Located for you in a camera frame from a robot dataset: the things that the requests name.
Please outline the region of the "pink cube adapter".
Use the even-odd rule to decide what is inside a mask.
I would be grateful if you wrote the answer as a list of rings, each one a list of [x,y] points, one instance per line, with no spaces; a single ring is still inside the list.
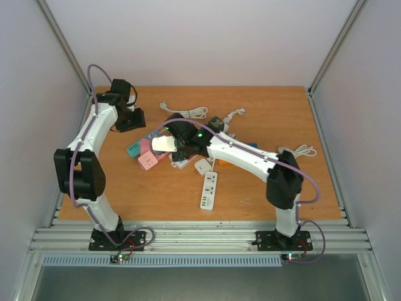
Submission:
[[[148,171],[153,166],[157,165],[159,161],[157,158],[152,154],[151,151],[147,151],[146,153],[142,154],[138,157],[138,163],[140,168],[144,171]]]

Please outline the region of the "dark green cube adapter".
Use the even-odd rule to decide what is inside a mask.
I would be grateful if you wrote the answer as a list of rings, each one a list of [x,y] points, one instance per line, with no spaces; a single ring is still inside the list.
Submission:
[[[215,132],[220,132],[224,130],[225,123],[222,119],[220,119],[218,116],[215,116],[211,118],[208,123],[208,127],[214,130]]]

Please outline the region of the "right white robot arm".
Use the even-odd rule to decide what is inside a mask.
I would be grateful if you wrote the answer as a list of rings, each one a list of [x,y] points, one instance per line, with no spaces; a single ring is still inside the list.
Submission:
[[[229,137],[224,133],[224,121],[214,117],[207,124],[172,114],[164,127],[175,138],[179,158],[202,155],[229,162],[266,183],[266,199],[276,210],[276,240],[282,248],[291,248],[299,240],[299,201],[304,177],[294,155],[267,152]]]

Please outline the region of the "long white multicolour power strip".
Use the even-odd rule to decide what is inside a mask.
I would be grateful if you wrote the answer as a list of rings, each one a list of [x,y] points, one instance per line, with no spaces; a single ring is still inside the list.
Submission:
[[[192,157],[190,157],[190,158],[188,158],[188,159],[185,159],[185,160],[183,160],[183,161],[177,161],[177,162],[173,162],[173,161],[172,161],[172,162],[171,162],[171,166],[172,166],[173,168],[182,170],[183,168],[185,168],[186,166],[188,166],[195,158],[196,158],[196,156],[192,156]]]

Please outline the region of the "pink triangular power strip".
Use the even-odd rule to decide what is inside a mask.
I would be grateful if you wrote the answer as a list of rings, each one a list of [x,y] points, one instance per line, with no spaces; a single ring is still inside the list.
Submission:
[[[144,137],[140,139],[140,157],[144,155],[153,155],[156,160],[160,161],[164,157],[168,156],[169,152],[152,151],[150,149],[150,139],[148,137]]]

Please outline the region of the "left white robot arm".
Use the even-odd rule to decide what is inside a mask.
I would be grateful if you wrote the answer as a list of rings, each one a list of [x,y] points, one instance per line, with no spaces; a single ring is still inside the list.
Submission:
[[[109,91],[95,94],[89,116],[78,136],[65,149],[56,149],[53,159],[60,191],[74,208],[83,208],[95,233],[113,250],[125,245],[122,220],[105,194],[106,175],[98,160],[103,142],[114,128],[119,133],[146,126],[144,112],[135,108],[130,95],[136,90],[126,80],[114,79]]]

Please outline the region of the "small white adapter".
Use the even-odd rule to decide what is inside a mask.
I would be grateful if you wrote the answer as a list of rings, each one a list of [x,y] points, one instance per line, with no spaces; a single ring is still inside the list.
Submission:
[[[204,176],[207,172],[212,171],[212,166],[207,159],[200,159],[195,164],[195,171]]]

